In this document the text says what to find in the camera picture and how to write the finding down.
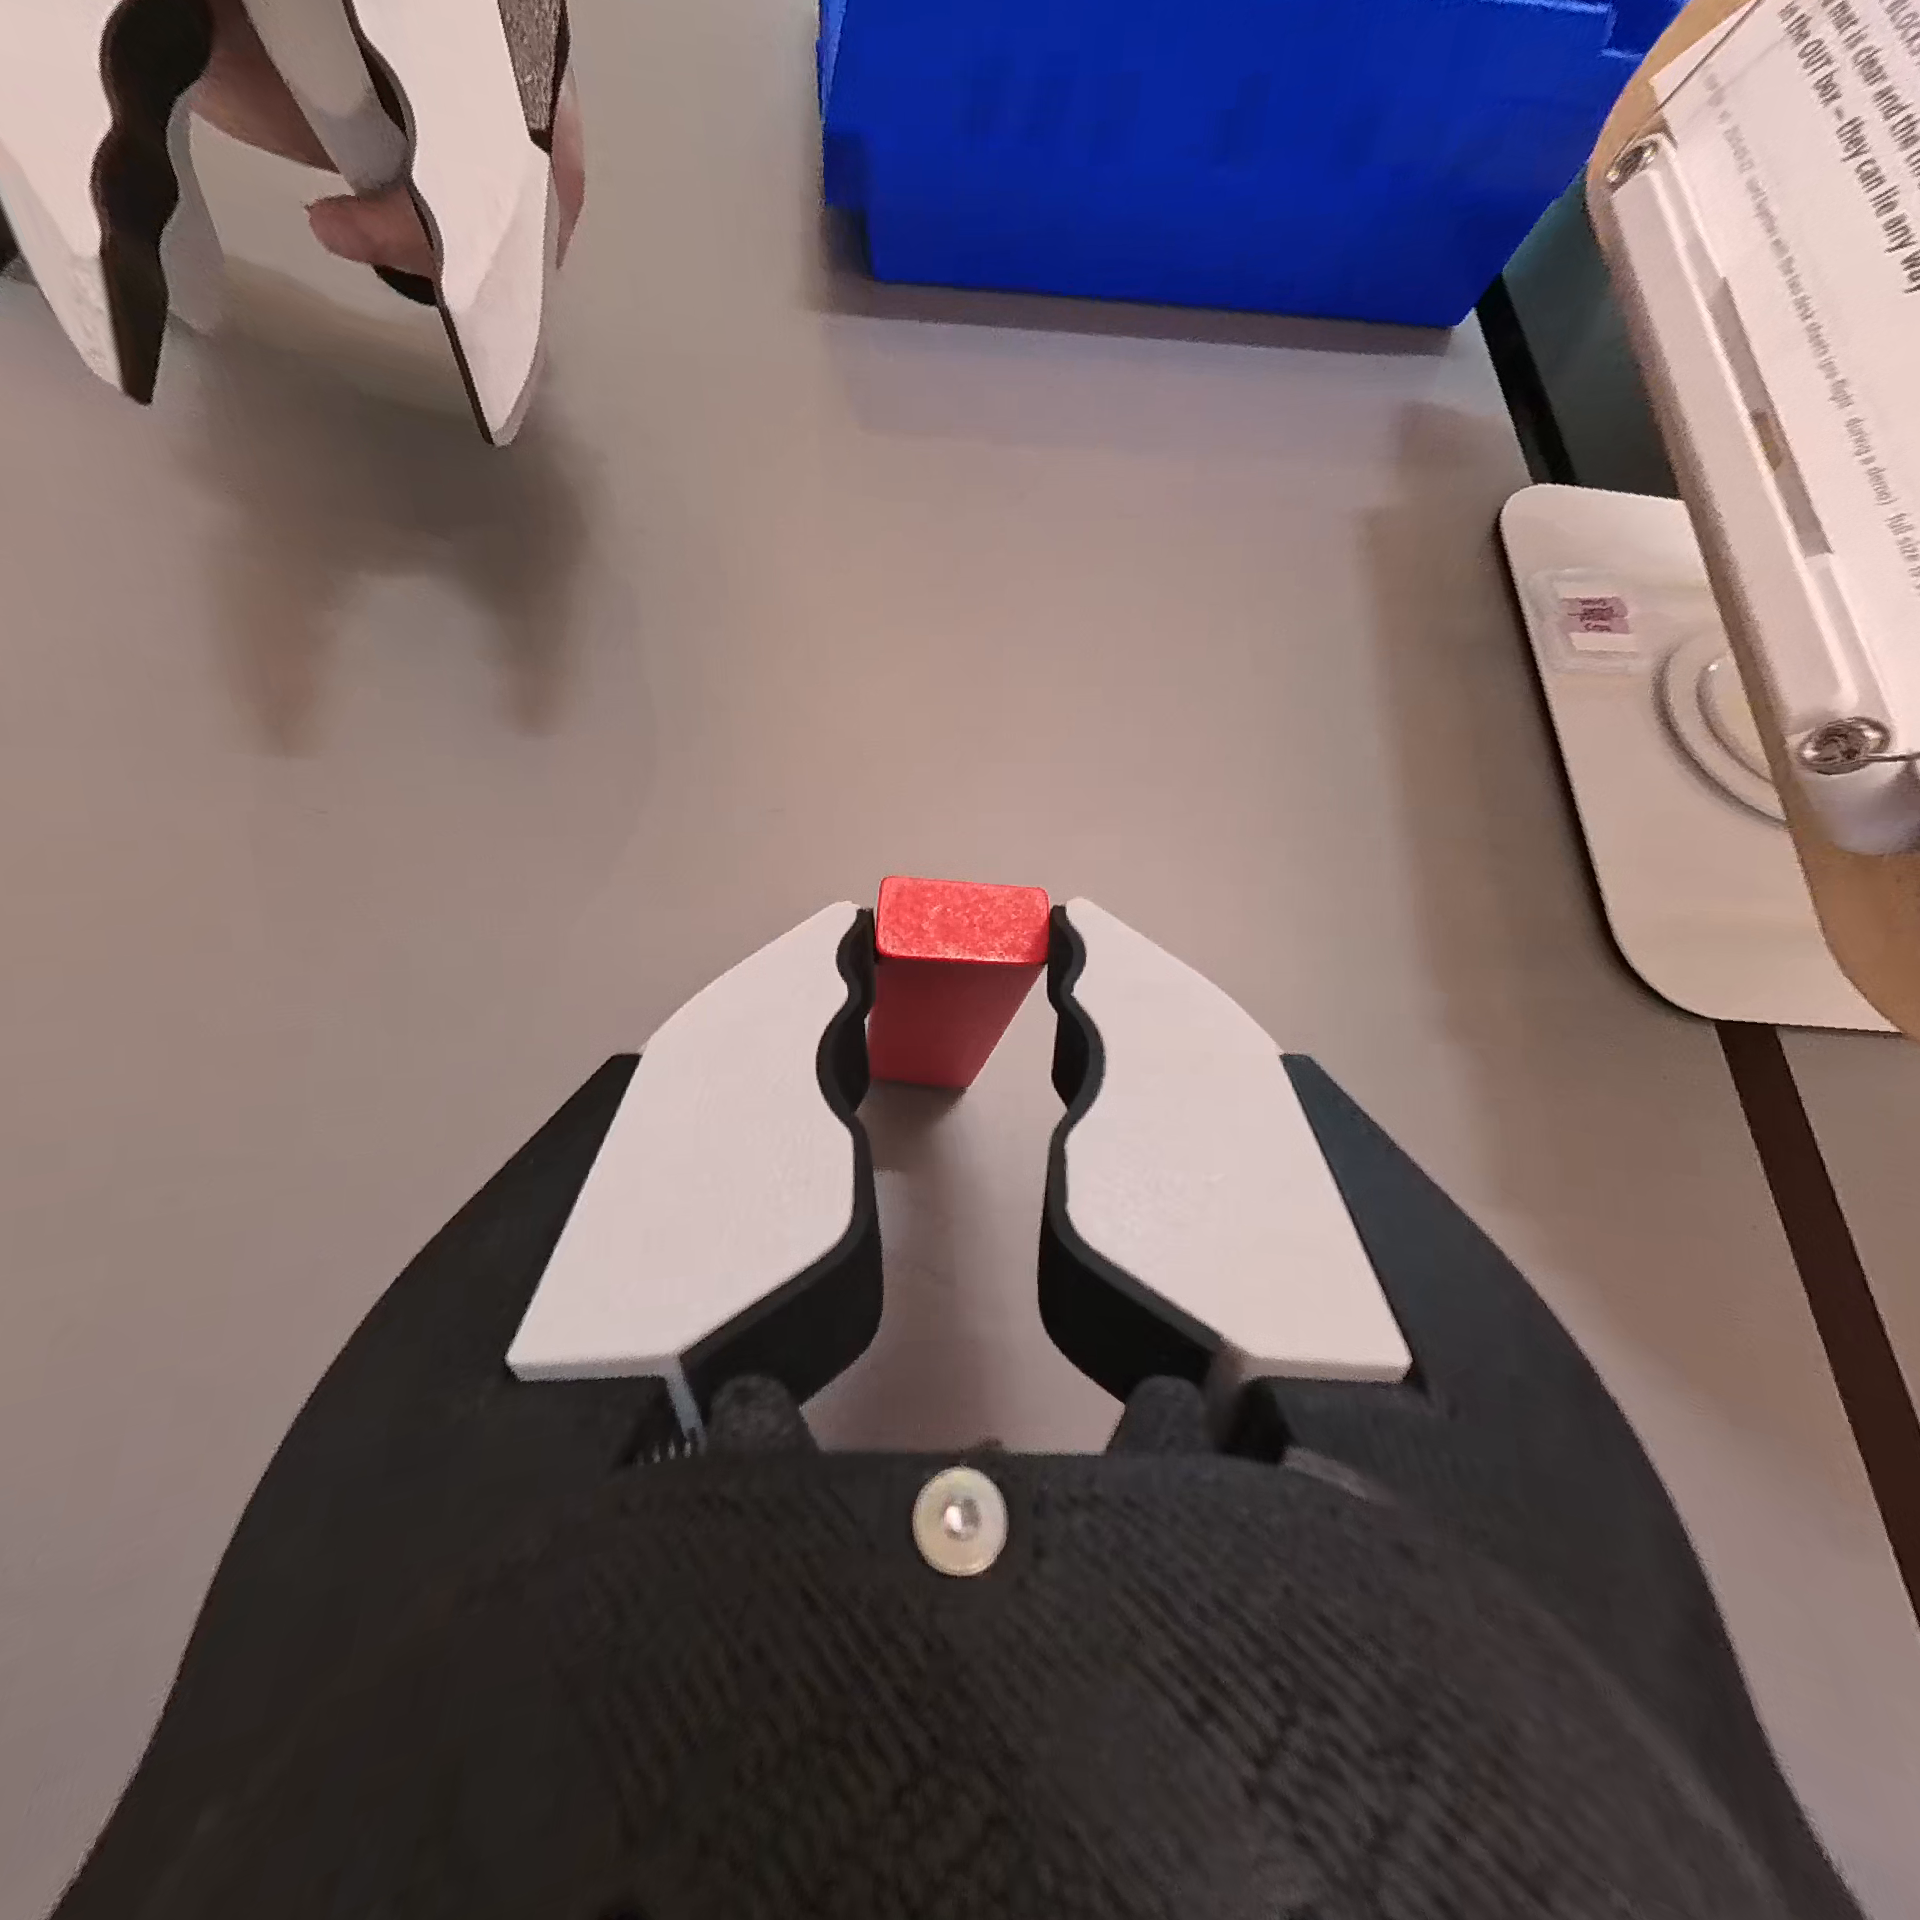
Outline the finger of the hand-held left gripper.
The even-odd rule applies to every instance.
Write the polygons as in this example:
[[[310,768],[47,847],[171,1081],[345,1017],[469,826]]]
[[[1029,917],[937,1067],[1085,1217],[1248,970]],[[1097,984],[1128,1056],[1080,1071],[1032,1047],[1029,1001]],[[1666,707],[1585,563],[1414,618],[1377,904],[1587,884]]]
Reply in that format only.
[[[522,429],[560,260],[563,2],[367,2],[347,16],[407,135],[437,305],[491,447]]]
[[[82,363],[155,393],[171,323],[208,331],[224,249],[190,152],[201,2],[5,2],[5,221]]]

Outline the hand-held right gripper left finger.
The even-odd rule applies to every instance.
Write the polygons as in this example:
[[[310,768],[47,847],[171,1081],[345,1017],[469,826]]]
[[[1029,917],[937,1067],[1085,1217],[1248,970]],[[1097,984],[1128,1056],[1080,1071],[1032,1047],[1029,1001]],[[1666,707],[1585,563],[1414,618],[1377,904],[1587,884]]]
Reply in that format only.
[[[822,908],[642,1044],[512,1336],[520,1384],[639,1378],[683,1433],[725,1386],[807,1404],[883,1309],[872,1085],[874,913]]]

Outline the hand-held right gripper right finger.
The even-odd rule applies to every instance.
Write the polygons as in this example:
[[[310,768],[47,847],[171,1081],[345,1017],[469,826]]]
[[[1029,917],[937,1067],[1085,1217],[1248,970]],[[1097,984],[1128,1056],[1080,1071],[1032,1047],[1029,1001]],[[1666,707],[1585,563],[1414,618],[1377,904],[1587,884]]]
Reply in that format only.
[[[1230,1433],[1253,1386],[1400,1388],[1414,1353],[1283,1047],[1088,898],[1053,909],[1040,1320],[1117,1402],[1170,1378]]]

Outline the red rectangular wooden block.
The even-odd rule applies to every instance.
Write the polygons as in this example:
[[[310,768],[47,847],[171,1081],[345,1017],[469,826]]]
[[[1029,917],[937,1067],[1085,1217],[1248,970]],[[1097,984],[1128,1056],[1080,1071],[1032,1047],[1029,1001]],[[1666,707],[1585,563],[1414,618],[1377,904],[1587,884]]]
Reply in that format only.
[[[1050,960],[1040,887],[889,875],[875,904],[872,1076],[966,1090]]]

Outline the blue plastic bin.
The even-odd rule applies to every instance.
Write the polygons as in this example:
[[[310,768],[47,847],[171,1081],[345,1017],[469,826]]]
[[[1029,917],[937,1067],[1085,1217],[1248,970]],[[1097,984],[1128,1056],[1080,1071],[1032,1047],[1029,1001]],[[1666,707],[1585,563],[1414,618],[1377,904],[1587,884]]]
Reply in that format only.
[[[1461,324],[1677,2],[824,2],[879,282]]]

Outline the person's left hand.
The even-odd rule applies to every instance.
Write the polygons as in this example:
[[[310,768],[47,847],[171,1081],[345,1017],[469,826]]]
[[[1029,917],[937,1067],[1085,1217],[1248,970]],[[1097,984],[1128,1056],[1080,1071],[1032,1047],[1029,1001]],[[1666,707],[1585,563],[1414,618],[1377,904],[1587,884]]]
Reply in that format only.
[[[261,44],[240,2],[208,5],[211,53],[194,87],[194,114],[229,138],[282,160],[331,175],[330,157],[293,92]],[[567,259],[585,208],[585,130],[569,66],[553,87],[552,175],[560,200],[559,260]],[[315,200],[307,224],[326,252],[374,267],[392,285],[398,276],[427,282],[434,252],[403,188],[368,197]]]

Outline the white tablet stand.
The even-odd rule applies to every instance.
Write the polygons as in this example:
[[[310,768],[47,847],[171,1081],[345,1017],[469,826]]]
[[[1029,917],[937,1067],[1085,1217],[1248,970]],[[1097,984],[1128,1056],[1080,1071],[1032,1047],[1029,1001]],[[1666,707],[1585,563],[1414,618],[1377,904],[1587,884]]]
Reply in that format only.
[[[1497,532],[1631,970],[1714,1023],[1902,1034],[1823,940],[1680,491],[1534,485]]]

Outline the printed paper sheet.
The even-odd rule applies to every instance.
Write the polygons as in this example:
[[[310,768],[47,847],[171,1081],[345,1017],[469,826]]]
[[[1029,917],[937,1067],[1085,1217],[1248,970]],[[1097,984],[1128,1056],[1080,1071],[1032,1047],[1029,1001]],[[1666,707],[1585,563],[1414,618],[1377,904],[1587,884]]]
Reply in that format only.
[[[1753,5],[1670,130],[1861,624],[1917,639],[1917,5]]]

